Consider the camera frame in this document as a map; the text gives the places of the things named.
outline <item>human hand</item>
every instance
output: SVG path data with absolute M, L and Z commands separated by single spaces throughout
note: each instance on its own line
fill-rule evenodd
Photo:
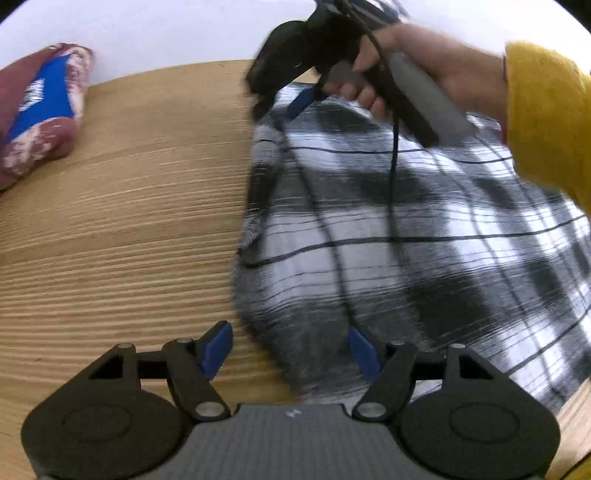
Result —
M 412 24 L 394 24 L 374 32 L 385 54 L 402 51 L 422 67 L 463 112 L 480 112 L 506 121 L 508 85 L 504 78 L 503 59 L 471 48 L 453 38 Z M 353 69 L 370 69 L 379 60 L 378 52 L 364 35 Z M 328 95 L 341 94 L 357 100 L 379 120 L 385 118 L 384 99 L 372 86 L 359 90 L 352 83 L 326 83 Z

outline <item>gray gripper base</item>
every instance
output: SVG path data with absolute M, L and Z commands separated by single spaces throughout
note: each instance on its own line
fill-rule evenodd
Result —
M 244 404 L 202 423 L 167 463 L 138 480 L 441 480 L 407 458 L 381 424 L 340 405 Z

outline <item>gray handle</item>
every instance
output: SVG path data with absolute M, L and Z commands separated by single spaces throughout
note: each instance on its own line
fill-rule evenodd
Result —
M 394 82 L 437 134 L 441 146 L 457 145 L 478 133 L 466 114 L 460 112 L 433 79 L 404 53 L 392 54 L 388 63 Z

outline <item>blue cloth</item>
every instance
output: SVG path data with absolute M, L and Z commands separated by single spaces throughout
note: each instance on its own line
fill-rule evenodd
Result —
M 74 117 L 66 88 L 68 58 L 69 56 L 61 56 L 46 62 L 41 67 L 37 77 L 25 92 L 21 105 L 23 110 L 18 114 L 8 133 L 9 142 L 33 125 L 50 118 Z

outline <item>blue gripper pad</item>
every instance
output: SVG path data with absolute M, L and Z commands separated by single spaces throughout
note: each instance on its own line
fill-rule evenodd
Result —
M 349 348 L 363 377 L 368 382 L 373 382 L 382 371 L 378 351 L 356 328 L 349 329 Z
M 200 364 L 203 375 L 213 380 L 222 367 L 224 360 L 232 351 L 234 335 L 232 326 L 226 323 L 215 337 L 203 349 L 203 360 Z

